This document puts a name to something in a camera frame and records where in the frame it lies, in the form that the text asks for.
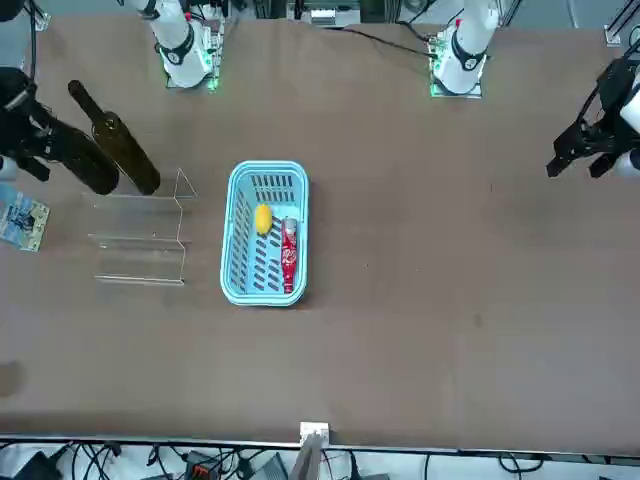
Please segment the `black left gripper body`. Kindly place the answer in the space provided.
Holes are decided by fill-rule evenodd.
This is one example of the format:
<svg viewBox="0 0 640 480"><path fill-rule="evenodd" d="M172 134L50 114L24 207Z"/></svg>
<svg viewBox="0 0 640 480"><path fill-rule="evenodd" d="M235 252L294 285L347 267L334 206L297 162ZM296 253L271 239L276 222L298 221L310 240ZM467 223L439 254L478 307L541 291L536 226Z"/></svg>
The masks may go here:
<svg viewBox="0 0 640 480"><path fill-rule="evenodd" d="M620 111L636 89L637 75L638 61L622 57L612 60L599 75L597 87L604 112L600 120L603 130L614 131L619 127Z"/></svg>

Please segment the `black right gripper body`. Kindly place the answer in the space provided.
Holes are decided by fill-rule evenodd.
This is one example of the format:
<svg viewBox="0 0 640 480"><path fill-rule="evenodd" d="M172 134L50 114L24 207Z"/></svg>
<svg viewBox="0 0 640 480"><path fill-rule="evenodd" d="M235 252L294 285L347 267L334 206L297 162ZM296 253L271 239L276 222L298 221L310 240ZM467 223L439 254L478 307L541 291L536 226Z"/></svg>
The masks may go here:
<svg viewBox="0 0 640 480"><path fill-rule="evenodd" d="M36 101L36 84L21 69L1 67L1 154L48 156L46 126L38 126L32 115L44 112Z"/></svg>

